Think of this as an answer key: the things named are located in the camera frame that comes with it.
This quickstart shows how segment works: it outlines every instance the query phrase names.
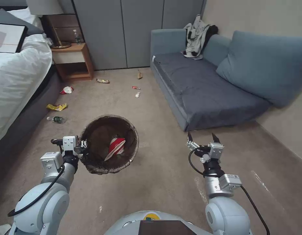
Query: lamp shade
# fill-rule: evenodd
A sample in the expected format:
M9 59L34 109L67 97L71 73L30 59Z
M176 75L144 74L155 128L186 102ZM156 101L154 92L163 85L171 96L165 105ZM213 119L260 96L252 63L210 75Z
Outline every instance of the lamp shade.
M63 14L58 0L27 0L32 15L59 15Z

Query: red and white cup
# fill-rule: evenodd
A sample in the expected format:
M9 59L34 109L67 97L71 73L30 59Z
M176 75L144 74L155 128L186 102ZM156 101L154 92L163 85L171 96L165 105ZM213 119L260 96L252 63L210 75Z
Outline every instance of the red and white cup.
M114 138L112 139L109 149L108 149L108 155L106 156L104 161L107 161L110 159L114 154L122 154L124 152L124 144L126 140L125 138Z
M60 94L71 94L73 91L73 88L71 86L66 86L63 88L63 90L60 92Z

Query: beige carpet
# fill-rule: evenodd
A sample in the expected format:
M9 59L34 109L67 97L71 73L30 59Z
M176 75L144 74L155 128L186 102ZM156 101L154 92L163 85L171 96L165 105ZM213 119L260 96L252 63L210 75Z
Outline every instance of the beige carpet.
M58 149L52 138L80 134L97 116L115 114L137 128L140 148L135 160L117 174L91 175L82 163L70 191L70 205L58 234L103 234L121 216L139 210L158 210L181 216L210 231L205 218L204 178L188 163L186 133L179 128L150 68L96 72L110 80L74 82L70 95L58 103L68 108L49 115L68 118L65 124L42 120L21 154L11 156L0 174L0 224L12 223L6 214L18 199L40 183L39 158ZM136 90L141 87L139 98ZM214 132L225 145L222 169L238 174L266 220L271 234L302 234L302 161L268 135L257 123L192 132L198 144L212 141ZM245 208L254 234L265 230L241 189L234 199Z

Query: black cable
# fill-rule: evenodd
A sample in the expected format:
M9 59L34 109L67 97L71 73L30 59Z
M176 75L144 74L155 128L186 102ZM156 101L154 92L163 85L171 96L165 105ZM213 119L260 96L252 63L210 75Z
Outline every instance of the black cable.
M22 208L18 211L15 211L15 209L13 209L12 211L10 211L7 214L7 216L12 217L12 216L18 215L18 214L24 212L25 210L29 209L30 207L32 207L34 204L36 204L50 190L50 188L52 188L52 186L56 183L56 181L59 179L59 177L64 173L64 170L65 170L65 165L63 164L62 169L59 172L58 176L56 176L56 178L53 180L53 182L36 199L34 199L30 204L28 204L27 206L25 206L24 208Z
M191 155L193 154L193 152L195 152L195 151L197 151L197 150L199 150L199 149L200 149L200 148L195 148L195 149L193 149L193 150L189 153L189 163L190 163L190 165L192 166L192 168L193 168L196 172L198 172L199 174L203 175L204 177L205 177L205 176L207 176L207 177L218 177L218 175L208 175L208 174L205 174L205 173L199 171L199 170L192 164L192 162L191 162Z
M245 193L246 196L248 197L248 199L249 199L249 201L251 202L253 208L255 209L255 212L258 214L258 217L260 218L262 224L264 225L264 227L265 227L265 229L266 229L266 234L267 234L267 235L270 235L271 233L270 233L270 231L269 231L269 229L268 229L268 227L267 227L267 224L266 224L265 221L263 220L263 218L262 218L262 216L261 216L259 210L256 208L256 206L255 206L254 202L252 201L250 195L248 194L248 192L246 191L246 189L245 189L242 185L241 185L240 187L242 188L242 190L244 191L244 193Z
M197 151L198 149L200 149L200 148L195 148L195 149L193 149L193 150L189 153L189 163L190 163L190 165L192 166L192 168L193 168L196 172L198 172L198 173L201 174L201 175L204 175L203 172L201 172L201 171L199 171L197 168L195 168L195 166L194 166L194 165L192 164L192 162L191 162L191 155L193 154L193 152Z

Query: water bottle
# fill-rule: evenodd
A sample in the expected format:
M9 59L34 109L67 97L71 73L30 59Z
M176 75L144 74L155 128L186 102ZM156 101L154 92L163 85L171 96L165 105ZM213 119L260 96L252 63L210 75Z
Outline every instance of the water bottle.
M53 122L60 123L60 124L66 122L66 119L64 119L63 117L58 117L58 116L55 116L55 117L47 117L46 120L48 120L48 121L53 121Z
M74 34L74 36L75 36L75 42L76 42L78 45L81 45L81 39L80 39L79 34L77 33L77 30L76 30L76 29L73 30L73 34Z

